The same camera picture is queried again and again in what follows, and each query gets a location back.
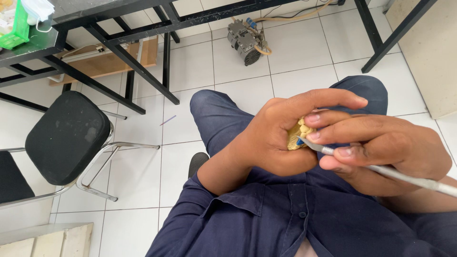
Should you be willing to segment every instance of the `yellow hose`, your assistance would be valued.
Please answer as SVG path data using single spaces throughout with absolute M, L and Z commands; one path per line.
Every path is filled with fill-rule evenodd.
M 298 20 L 298 19 L 301 19 L 301 18 L 304 18 L 304 17 L 308 17 L 308 16 L 311 16 L 311 15 L 314 15 L 314 14 L 320 12 L 322 9 L 327 7 L 330 3 L 331 3 L 331 0 L 329 0 L 327 3 L 325 3 L 325 5 L 323 5 L 322 7 L 320 7 L 319 9 L 317 9 L 315 11 L 312 11 L 310 13 L 307 13 L 307 14 L 304 14 L 304 15 L 301 15 L 301 16 L 297 16 L 297 17 L 292 17 L 292 18 L 257 18 L 257 19 L 254 19 L 253 21 L 254 22 L 258 22 L 258 21 L 292 21 L 292 20 Z
M 264 55 L 270 55 L 270 54 L 273 53 L 273 51 L 272 51 L 268 46 L 266 47 L 266 49 L 268 50 L 268 53 L 267 53 L 267 52 L 264 52 L 264 51 L 262 51 L 262 50 L 260 50 L 260 48 L 259 48 L 258 46 L 256 46 L 256 45 L 254 46 L 254 48 L 255 48 L 257 51 L 259 51 L 259 53 L 264 54 Z

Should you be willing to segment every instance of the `black stool seat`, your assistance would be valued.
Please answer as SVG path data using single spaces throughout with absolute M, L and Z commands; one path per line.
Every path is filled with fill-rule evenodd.
M 0 203 L 34 197 L 26 179 L 7 151 L 0 151 Z
M 33 127 L 26 152 L 53 185 L 75 180 L 108 139 L 108 117 L 76 91 L 59 96 Z

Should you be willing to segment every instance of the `navy shirt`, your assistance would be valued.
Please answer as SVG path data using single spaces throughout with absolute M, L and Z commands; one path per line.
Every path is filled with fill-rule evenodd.
M 316 167 L 279 177 L 258 167 L 219 197 L 189 179 L 146 257 L 457 256 L 457 213 L 396 215 Z

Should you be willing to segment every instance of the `white tile floor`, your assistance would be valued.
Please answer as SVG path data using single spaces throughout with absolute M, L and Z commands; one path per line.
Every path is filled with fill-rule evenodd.
M 386 39 L 391 29 L 381 11 L 381 7 L 371 9 L 382 38 Z M 274 53 L 248 67 L 224 38 L 224 28 L 184 38 L 181 44 L 173 45 L 170 89 L 180 99 L 180 105 L 172 104 L 139 76 L 135 76 L 134 102 L 146 109 L 146 115 L 79 85 L 78 90 L 100 108 L 128 116 L 127 120 L 112 119 L 116 126 L 114 140 L 163 146 L 160 150 L 118 152 L 95 186 L 119 197 L 117 202 L 74 188 L 54 200 L 49 221 L 94 222 L 91 257 L 144 256 L 179 197 L 191 157 L 205 151 L 189 110 L 195 92 L 225 92 L 241 109 L 256 114 L 272 97 L 329 87 L 348 75 L 360 74 L 360 68 L 373 54 L 352 0 L 306 20 L 283 25 L 266 21 L 264 26 Z M 159 53 L 158 66 L 148 68 L 159 80 L 161 59 Z M 438 121 L 430 118 L 398 46 L 368 75 L 379 78 L 387 87 L 388 115 L 401 115 L 400 118 L 433 128 L 457 157 L 457 115 Z M 116 92 L 124 92 L 125 79 L 126 74 L 119 74 L 99 81 Z M 159 126 L 174 115 L 174 119 Z M 457 178 L 455 165 L 450 174 Z

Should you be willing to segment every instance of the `dark blue pants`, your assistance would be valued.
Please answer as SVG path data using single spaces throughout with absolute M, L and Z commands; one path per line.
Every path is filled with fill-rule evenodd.
M 327 107 L 349 114 L 387 113 L 387 90 L 377 78 L 350 76 L 330 88 L 346 89 L 368 100 L 365 108 L 351 110 L 343 106 Z M 253 115 L 240 110 L 227 94 L 201 90 L 191 99 L 191 113 L 210 156 L 228 145 L 251 122 Z

